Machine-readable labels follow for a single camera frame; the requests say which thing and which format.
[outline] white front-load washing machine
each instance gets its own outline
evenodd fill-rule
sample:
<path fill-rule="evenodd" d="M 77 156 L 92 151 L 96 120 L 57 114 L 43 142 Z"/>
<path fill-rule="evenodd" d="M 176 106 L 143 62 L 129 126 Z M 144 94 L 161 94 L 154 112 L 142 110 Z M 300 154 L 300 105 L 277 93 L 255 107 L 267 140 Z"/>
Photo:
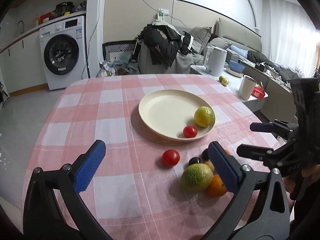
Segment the white front-load washing machine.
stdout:
<path fill-rule="evenodd" d="M 41 28 L 40 47 L 50 90 L 65 88 L 89 77 L 83 15 Z"/>

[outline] plate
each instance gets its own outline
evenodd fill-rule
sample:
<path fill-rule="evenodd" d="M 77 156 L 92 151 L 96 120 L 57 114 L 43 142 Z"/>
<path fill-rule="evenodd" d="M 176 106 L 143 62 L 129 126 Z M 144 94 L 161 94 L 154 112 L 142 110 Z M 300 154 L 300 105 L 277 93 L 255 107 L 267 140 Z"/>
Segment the plate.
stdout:
<path fill-rule="evenodd" d="M 147 127 L 156 134 L 175 141 L 193 141 L 206 136 L 213 128 L 200 127 L 194 114 L 201 106 L 211 106 L 202 98 L 181 90 L 159 90 L 146 95 L 139 103 L 139 114 Z M 185 138 L 183 129 L 193 125 L 198 133 L 194 138 Z"/>
<path fill-rule="evenodd" d="M 227 72 L 235 77 L 243 77 L 243 73 L 237 73 L 232 71 L 230 68 L 227 67 Z"/>

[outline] white kettle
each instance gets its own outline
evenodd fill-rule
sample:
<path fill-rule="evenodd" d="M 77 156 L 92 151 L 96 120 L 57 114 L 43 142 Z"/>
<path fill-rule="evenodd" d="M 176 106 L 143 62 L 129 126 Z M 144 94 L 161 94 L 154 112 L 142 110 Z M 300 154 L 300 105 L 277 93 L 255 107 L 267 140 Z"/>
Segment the white kettle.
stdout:
<path fill-rule="evenodd" d="M 221 76 L 227 58 L 227 51 L 215 46 L 208 46 L 204 51 L 203 65 L 206 68 L 206 72 L 215 77 Z"/>

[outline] pink and white checkered tablecloth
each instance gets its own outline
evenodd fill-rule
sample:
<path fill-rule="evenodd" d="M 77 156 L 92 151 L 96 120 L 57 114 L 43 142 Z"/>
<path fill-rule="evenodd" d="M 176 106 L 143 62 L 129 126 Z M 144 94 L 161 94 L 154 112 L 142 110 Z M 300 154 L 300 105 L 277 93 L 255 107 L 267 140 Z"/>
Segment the pink and white checkered tablecloth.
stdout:
<path fill-rule="evenodd" d="M 161 89 L 185 90 L 206 100 L 216 114 L 213 131 L 190 143 L 169 141 L 150 131 L 139 116 L 138 105 L 146 94 Z M 215 140 L 241 164 L 268 171 L 260 162 L 236 155 L 241 143 L 279 147 L 272 134 L 251 132 L 252 122 L 259 120 L 210 77 L 128 75 L 76 82 L 66 88 L 39 134 L 25 175 L 22 206 L 35 167 L 59 169 L 101 139 L 107 145 L 106 156 L 80 195 L 114 239 L 177 240 L 202 235 L 221 215 L 232 194 L 221 198 L 187 194 L 180 190 L 179 178 L 189 159 Z M 177 150 L 181 159 L 174 168 L 164 169 L 160 160 L 168 149 Z M 56 195 L 66 221 L 76 228 L 61 194 Z M 245 225 L 256 197 L 238 226 Z"/>

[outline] kettle handle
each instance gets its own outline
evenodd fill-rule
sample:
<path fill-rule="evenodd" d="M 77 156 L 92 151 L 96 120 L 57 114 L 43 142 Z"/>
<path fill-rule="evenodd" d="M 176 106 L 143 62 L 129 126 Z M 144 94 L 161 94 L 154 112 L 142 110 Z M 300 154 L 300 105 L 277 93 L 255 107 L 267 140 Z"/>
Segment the kettle handle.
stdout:
<path fill-rule="evenodd" d="M 206 59 L 207 59 L 207 56 L 208 56 L 208 58 L 210 57 L 210 53 L 211 53 L 211 51 L 213 51 L 213 48 L 208 46 L 208 47 L 204 48 L 204 50 L 205 50 L 205 53 L 204 53 L 202 64 L 205 66 L 206 69 L 208 69 L 208 67 L 206 65 Z"/>

